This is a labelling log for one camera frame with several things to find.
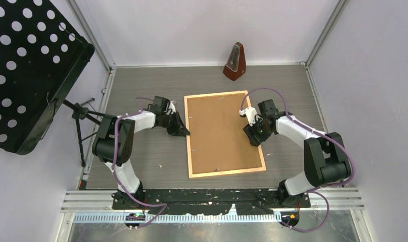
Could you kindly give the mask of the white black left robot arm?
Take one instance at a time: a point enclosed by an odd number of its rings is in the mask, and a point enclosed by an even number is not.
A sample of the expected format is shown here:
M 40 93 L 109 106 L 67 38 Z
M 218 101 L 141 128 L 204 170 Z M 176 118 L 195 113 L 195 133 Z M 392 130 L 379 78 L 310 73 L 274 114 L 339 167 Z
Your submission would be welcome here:
M 125 202 L 133 209 L 140 208 L 145 201 L 142 182 L 131 163 L 134 135 L 154 127 L 165 128 L 170 136 L 190 135 L 174 101 L 155 96 L 150 102 L 146 109 L 140 109 L 135 114 L 105 114 L 92 145 L 94 156 L 113 174 L 118 185 L 118 196 L 125 197 Z

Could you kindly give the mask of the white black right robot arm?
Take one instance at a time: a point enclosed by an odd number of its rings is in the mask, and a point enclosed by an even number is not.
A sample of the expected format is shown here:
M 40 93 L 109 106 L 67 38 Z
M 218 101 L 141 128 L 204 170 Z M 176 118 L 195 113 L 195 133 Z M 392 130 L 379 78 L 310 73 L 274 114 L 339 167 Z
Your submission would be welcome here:
M 239 111 L 240 117 L 248 121 L 243 131 L 252 146 L 260 146 L 271 135 L 283 135 L 304 152 L 303 171 L 279 183 L 277 203 L 290 207 L 305 192 L 351 176 L 353 169 L 340 134 L 327 134 L 298 121 L 290 112 L 279 111 L 271 99 L 260 102 L 258 107 Z

